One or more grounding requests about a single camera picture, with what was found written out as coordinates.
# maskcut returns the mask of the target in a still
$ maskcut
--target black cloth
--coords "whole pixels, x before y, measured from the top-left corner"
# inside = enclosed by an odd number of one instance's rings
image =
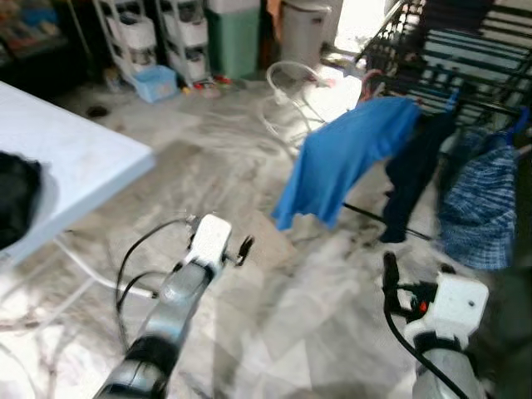
[[[410,215],[436,171],[441,145],[455,131],[456,115],[446,112],[429,116],[420,128],[421,131],[386,166],[394,189],[382,211],[387,225],[380,238],[383,243],[401,243],[406,239]]]
[[[29,230],[42,187],[41,165],[0,151],[0,249]]]

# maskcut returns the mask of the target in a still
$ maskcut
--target metal rack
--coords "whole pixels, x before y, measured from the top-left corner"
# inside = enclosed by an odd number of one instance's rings
[[[416,99],[427,115],[443,112],[458,91],[458,126],[505,128],[532,106],[532,11],[492,3],[401,0],[354,63],[381,70],[372,84]]]
[[[134,10],[135,14],[146,17],[145,6],[142,0],[93,0],[96,14],[100,19],[101,28],[106,38],[111,58],[120,69],[122,77],[132,84],[133,75],[144,71],[156,64],[155,59],[155,34],[153,45],[144,49],[145,62],[135,62],[134,51],[126,42],[126,35],[121,25],[121,13]],[[116,34],[111,32],[108,17],[115,23]]]
[[[200,0],[155,0],[168,63],[187,86],[210,79],[207,20]],[[191,22],[183,22],[185,7],[195,10]],[[199,30],[194,37],[185,29]]]

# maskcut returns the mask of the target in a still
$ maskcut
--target blue checkered fabric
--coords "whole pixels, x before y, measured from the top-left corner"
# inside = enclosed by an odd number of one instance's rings
[[[471,268],[510,265],[515,234],[515,149],[505,134],[470,131],[453,152],[438,217],[449,256]]]

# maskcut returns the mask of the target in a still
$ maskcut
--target green container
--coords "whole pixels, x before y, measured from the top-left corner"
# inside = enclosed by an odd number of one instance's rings
[[[218,14],[209,9],[209,58],[214,73],[238,79],[257,71],[259,8]]]

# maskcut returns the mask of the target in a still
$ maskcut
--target white tiled floor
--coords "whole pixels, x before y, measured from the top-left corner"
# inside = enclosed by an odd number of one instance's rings
[[[343,91],[344,103],[321,111],[339,114],[352,106],[359,84],[350,85],[338,78],[333,90]],[[214,211],[234,223],[235,249],[246,234],[257,236],[248,263],[226,270],[205,294],[170,397],[385,397],[408,376],[414,362],[382,315],[382,254],[395,250],[409,279],[433,276],[443,258],[418,239],[379,244],[382,226],[348,211],[342,212],[334,231],[309,217],[297,218],[287,236],[275,230],[267,215],[292,164],[255,114],[267,94],[269,89],[257,83],[218,100],[182,96],[156,106],[133,93],[113,96],[99,88],[83,88],[61,99],[59,103],[79,113],[95,99],[108,105],[111,114],[99,123],[152,145],[159,157],[153,172],[74,226],[78,234],[73,240],[112,278],[116,266],[110,259],[116,265],[142,233],[181,211]],[[386,187],[382,165],[377,165],[351,199],[379,212]],[[428,233],[433,199],[430,189],[412,221]],[[160,234],[133,257],[128,276],[146,268],[168,270],[185,243],[182,230]],[[28,273],[46,251],[4,278],[5,285]],[[58,263],[19,293],[11,301],[20,308],[18,314],[14,305],[7,305],[0,325],[19,331],[17,320],[31,308],[37,320],[38,314],[50,312],[76,278],[67,266]],[[126,305],[131,331],[149,307],[138,298]],[[0,337],[17,349],[39,389],[50,392],[45,397],[91,397],[120,358],[111,293],[93,288],[62,324],[47,329],[42,339],[43,351],[53,352],[62,329],[75,336],[49,360],[53,372],[42,361],[51,355],[40,353],[31,335],[0,331]]]

